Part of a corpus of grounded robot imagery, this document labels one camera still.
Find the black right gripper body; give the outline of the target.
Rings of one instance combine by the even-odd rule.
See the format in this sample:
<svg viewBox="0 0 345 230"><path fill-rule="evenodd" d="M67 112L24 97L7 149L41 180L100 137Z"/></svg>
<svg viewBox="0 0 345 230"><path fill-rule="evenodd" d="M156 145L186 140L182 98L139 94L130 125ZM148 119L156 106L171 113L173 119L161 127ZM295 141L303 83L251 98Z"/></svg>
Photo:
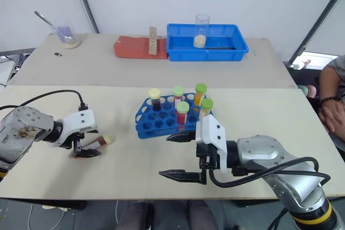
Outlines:
<svg viewBox="0 0 345 230"><path fill-rule="evenodd" d="M208 170L219 169L219 155L213 144L200 143L196 145L196 156L199 158L200 183L206 185Z"/></svg>

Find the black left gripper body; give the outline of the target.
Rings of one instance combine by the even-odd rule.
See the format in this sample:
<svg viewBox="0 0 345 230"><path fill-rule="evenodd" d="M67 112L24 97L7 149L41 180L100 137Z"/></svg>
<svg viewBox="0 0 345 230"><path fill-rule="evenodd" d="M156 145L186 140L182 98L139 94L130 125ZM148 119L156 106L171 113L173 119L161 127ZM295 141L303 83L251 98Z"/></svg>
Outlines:
<svg viewBox="0 0 345 230"><path fill-rule="evenodd" d="M81 152L82 146L81 146L81 140L85 138L84 133L73 133L71 135L72 137L72 144L73 144L73 151L74 152Z"/></svg>

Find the person's bare hand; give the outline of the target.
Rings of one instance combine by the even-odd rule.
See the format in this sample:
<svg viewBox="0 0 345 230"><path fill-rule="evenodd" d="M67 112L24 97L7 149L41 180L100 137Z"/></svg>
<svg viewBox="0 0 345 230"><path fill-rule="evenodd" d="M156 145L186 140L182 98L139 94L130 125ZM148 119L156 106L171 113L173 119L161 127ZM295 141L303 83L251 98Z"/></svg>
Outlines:
<svg viewBox="0 0 345 230"><path fill-rule="evenodd" d="M331 101L329 104L324 104L319 117L330 133L344 138L344 105L341 102Z"/></svg>

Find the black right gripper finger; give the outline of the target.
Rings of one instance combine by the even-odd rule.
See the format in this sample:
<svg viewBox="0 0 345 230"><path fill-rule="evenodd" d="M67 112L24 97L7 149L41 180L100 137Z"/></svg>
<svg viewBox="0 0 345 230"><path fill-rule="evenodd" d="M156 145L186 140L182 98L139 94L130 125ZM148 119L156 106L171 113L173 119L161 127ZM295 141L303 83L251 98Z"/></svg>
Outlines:
<svg viewBox="0 0 345 230"><path fill-rule="evenodd" d="M160 171L159 175L181 183L202 183L201 175L198 172L186 172L185 170L172 169Z"/></svg>
<svg viewBox="0 0 345 230"><path fill-rule="evenodd" d="M167 141L177 142L177 143L186 143L191 142L196 139L195 131L181 131L174 133L166 138Z"/></svg>

